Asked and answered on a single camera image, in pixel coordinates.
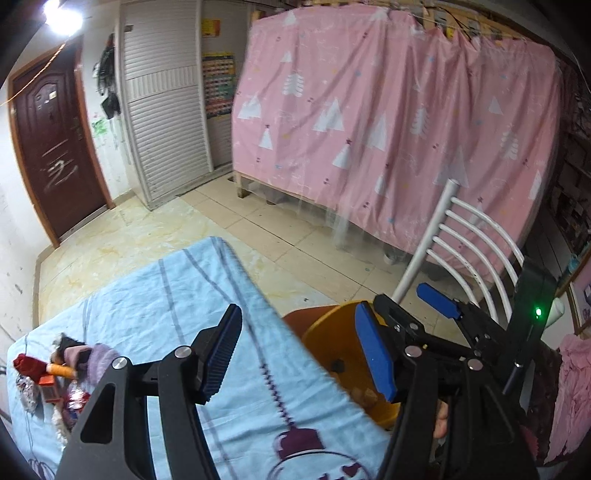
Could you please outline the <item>orange rectangular box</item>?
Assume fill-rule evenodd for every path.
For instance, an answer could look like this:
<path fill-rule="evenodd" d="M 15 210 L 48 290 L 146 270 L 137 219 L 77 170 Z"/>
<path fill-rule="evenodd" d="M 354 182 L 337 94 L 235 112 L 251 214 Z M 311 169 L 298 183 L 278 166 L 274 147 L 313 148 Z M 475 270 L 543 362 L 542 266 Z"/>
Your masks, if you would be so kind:
<path fill-rule="evenodd" d="M 42 399 L 48 404 L 58 404 L 62 400 L 59 380 L 51 374 L 40 377 L 38 382 Z"/>

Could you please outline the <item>yellow trash bin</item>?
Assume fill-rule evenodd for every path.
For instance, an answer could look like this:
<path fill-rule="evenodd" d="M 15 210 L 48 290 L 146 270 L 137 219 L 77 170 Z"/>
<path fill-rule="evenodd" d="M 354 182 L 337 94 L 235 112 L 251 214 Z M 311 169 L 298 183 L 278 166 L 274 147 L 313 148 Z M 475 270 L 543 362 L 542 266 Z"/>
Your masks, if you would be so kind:
<path fill-rule="evenodd" d="M 283 317 L 308 352 L 384 430 L 394 427 L 400 406 L 388 402 L 374 384 L 356 334 L 356 307 L 362 302 L 308 307 Z"/>

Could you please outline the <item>light blue bed sheet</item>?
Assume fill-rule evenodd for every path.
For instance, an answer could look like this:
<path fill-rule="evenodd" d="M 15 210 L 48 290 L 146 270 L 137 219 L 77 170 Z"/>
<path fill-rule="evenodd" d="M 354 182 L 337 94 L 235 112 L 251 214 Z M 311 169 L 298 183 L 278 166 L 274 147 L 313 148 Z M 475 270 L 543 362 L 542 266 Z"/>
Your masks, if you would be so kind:
<path fill-rule="evenodd" d="M 195 402 L 193 340 L 242 309 L 221 389 Z M 92 294 L 17 340 L 43 358 L 61 335 L 119 357 L 70 437 L 28 412 L 7 373 L 5 479 L 374 479 L 389 438 L 308 353 L 223 239 L 209 237 Z"/>

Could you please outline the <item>pink black sock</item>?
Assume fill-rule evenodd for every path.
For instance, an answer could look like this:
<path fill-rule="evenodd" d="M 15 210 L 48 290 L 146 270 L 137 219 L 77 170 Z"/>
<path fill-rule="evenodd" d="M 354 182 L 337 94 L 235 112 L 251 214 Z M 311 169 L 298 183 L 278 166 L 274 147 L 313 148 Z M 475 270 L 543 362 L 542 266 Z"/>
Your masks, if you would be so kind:
<path fill-rule="evenodd" d="M 55 342 L 50 357 L 55 364 L 72 368 L 77 379 L 88 387 L 96 387 L 119 353 L 108 345 L 96 343 L 88 345 L 61 335 Z"/>

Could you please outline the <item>red white snack wrapper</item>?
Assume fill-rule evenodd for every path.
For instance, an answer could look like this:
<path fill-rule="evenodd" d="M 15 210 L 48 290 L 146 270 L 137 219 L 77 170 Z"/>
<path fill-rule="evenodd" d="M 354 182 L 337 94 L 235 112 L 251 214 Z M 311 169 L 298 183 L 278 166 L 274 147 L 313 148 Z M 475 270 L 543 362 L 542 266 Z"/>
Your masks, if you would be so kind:
<path fill-rule="evenodd" d="M 67 431 L 73 430 L 89 399 L 90 394 L 79 387 L 67 390 L 62 396 L 59 413 Z"/>

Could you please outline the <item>yellow tube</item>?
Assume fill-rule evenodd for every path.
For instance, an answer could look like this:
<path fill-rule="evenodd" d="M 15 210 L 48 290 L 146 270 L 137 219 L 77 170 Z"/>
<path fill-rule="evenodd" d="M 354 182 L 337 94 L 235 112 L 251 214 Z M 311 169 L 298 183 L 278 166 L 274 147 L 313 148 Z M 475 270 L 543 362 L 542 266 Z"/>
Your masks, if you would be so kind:
<path fill-rule="evenodd" d="M 76 370 L 67 365 L 48 363 L 46 365 L 46 372 L 49 375 L 58 376 L 69 380 L 75 380 L 78 378 Z"/>

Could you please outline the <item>red knitted hat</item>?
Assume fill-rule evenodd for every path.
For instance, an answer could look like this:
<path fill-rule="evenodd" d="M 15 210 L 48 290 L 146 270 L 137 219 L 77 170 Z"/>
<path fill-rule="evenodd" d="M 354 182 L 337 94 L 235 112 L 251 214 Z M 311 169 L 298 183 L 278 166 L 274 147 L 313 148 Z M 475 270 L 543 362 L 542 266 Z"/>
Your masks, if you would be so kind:
<path fill-rule="evenodd" d="M 41 378 L 48 374 L 46 362 L 24 353 L 20 353 L 13 360 L 13 367 L 20 375 L 30 378 L 35 384 L 38 384 Z"/>

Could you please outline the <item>pink tree-print curtain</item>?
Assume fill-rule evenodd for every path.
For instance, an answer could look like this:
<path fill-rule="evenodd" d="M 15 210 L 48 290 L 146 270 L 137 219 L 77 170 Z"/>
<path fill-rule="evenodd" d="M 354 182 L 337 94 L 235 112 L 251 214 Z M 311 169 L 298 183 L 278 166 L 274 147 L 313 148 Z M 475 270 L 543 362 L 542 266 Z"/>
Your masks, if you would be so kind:
<path fill-rule="evenodd" d="M 249 32 L 232 163 L 406 252 L 455 180 L 522 243 L 552 169 L 560 80 L 530 41 L 447 38 L 380 7 L 294 9 Z"/>

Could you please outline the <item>white louvered wardrobe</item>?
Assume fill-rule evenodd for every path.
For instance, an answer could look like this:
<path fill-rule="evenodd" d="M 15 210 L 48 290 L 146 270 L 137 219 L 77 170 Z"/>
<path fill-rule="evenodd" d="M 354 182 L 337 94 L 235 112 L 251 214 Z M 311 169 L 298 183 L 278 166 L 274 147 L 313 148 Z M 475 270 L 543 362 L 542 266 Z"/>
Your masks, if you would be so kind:
<path fill-rule="evenodd" d="M 127 1 L 115 34 L 119 98 L 131 153 L 129 181 L 155 209 L 230 169 L 231 113 L 207 119 L 201 60 L 245 62 L 242 1 Z"/>

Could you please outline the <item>black hanging bag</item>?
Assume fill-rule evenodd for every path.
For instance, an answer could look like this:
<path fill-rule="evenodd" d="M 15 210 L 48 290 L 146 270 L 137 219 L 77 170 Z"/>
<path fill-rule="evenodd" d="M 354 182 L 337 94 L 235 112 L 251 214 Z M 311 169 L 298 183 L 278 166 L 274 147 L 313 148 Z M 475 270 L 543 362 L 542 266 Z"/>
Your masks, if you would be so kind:
<path fill-rule="evenodd" d="M 100 60 L 95 68 L 97 93 L 102 98 L 101 108 L 108 120 L 121 113 L 119 99 L 116 93 L 115 76 L 115 42 L 111 33 L 103 49 Z"/>

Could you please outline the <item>dark red wooden door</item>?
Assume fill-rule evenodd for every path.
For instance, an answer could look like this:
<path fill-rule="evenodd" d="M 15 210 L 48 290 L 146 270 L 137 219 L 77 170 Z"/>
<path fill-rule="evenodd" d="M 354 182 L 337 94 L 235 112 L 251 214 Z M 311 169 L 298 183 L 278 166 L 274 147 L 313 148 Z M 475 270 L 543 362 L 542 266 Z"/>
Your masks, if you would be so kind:
<path fill-rule="evenodd" d="M 10 74 L 8 115 L 17 164 L 51 244 L 114 207 L 93 144 L 75 37 Z"/>

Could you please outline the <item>colourful wall chart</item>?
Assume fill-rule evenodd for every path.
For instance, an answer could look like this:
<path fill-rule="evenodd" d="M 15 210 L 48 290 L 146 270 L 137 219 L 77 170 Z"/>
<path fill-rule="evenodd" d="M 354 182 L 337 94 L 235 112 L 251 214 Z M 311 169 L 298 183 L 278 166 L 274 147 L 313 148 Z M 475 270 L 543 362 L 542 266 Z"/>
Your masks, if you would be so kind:
<path fill-rule="evenodd" d="M 206 54 L 201 68 L 206 118 L 230 114 L 235 97 L 235 57 L 230 52 Z"/>

